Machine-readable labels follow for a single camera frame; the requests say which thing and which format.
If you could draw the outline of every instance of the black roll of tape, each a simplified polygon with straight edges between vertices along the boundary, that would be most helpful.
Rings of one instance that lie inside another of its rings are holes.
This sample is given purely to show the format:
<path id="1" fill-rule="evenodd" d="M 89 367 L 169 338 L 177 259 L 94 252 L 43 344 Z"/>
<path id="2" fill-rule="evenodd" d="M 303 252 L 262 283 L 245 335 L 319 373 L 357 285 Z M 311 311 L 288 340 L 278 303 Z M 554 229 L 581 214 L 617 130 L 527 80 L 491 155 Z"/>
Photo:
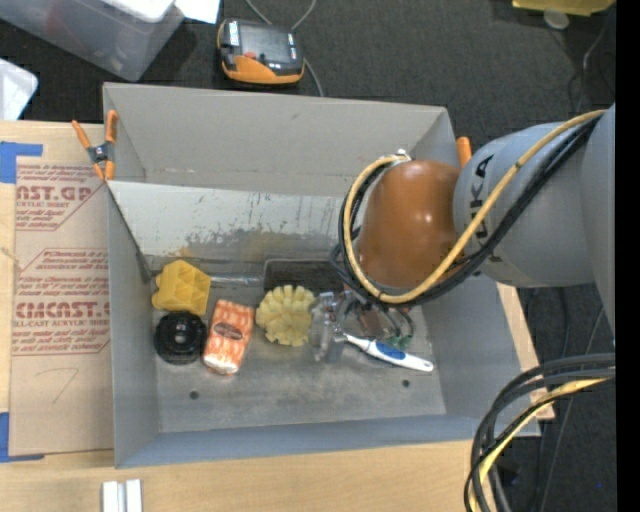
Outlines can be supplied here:
<path id="1" fill-rule="evenodd" d="M 171 364 L 189 364 L 202 354 L 207 327 L 199 316 L 176 311 L 163 316 L 153 344 L 158 355 Z"/>

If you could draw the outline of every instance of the toothbrush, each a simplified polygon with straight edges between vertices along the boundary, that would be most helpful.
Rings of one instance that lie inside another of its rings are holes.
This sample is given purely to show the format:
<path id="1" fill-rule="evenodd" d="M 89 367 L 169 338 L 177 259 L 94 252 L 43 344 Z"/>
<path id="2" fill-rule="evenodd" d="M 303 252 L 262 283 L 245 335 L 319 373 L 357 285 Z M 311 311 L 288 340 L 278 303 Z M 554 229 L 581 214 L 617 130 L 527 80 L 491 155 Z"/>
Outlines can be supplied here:
<path id="1" fill-rule="evenodd" d="M 389 345 L 385 345 L 384 343 L 376 341 L 375 339 L 359 338 L 346 332 L 342 334 L 346 341 L 352 343 L 353 345 L 356 345 L 363 352 L 377 359 L 381 359 L 382 361 L 387 361 L 404 368 L 409 368 L 411 370 L 418 370 L 422 372 L 433 371 L 433 363 L 427 361 L 426 359 L 422 359 L 412 354 L 403 352 L 402 350 L 390 347 Z"/>

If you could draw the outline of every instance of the black object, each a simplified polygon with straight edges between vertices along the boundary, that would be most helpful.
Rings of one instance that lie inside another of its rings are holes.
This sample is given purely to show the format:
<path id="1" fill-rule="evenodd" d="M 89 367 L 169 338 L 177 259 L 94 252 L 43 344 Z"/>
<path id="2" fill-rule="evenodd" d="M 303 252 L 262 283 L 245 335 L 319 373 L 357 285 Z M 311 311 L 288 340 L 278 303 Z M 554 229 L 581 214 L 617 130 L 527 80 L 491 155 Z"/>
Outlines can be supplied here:
<path id="1" fill-rule="evenodd" d="M 336 270 L 325 260 L 268 260 L 264 268 L 264 290 L 290 284 L 304 286 L 314 294 L 332 291 L 340 293 L 344 283 Z"/>
<path id="2" fill-rule="evenodd" d="M 304 74 L 300 42 L 286 27 L 228 18 L 220 24 L 216 47 L 224 74 L 237 82 L 290 85 Z"/>
<path id="3" fill-rule="evenodd" d="M 188 364 L 200 357 L 206 337 L 207 327 L 199 316 L 178 311 L 160 319 L 153 344 L 166 362 Z"/>

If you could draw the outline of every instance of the yellow sponge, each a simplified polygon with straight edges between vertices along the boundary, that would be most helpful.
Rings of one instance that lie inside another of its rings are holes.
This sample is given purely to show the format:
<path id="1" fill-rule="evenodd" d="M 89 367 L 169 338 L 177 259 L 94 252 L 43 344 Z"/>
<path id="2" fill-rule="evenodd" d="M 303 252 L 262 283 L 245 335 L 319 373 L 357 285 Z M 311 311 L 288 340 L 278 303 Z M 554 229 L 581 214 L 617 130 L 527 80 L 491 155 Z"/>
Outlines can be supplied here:
<path id="1" fill-rule="evenodd" d="M 211 278 L 186 261 L 176 260 L 156 277 L 158 291 L 151 296 L 157 309 L 189 311 L 202 316 L 207 310 Z"/>
<path id="2" fill-rule="evenodd" d="M 300 347 L 309 340 L 311 313 L 315 297 L 303 286 L 278 286 L 267 292 L 256 310 L 256 324 L 267 339 L 280 345 Z"/>

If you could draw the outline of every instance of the digital display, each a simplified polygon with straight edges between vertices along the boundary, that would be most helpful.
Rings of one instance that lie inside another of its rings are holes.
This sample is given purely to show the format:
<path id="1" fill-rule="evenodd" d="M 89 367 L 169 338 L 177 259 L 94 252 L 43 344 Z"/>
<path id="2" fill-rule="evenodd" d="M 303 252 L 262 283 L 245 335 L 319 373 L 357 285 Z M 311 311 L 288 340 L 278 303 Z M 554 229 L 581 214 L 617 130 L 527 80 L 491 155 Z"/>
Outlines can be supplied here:
<path id="1" fill-rule="evenodd" d="M 264 55 L 267 61 L 273 62 L 296 60 L 295 49 L 292 52 L 289 46 L 290 34 L 285 32 L 240 25 L 240 39 L 243 53 L 253 52 L 257 57 Z"/>
<path id="2" fill-rule="evenodd" d="M 233 21 L 229 24 L 229 42 L 232 46 L 240 46 L 240 37 L 238 36 L 238 22 Z"/>

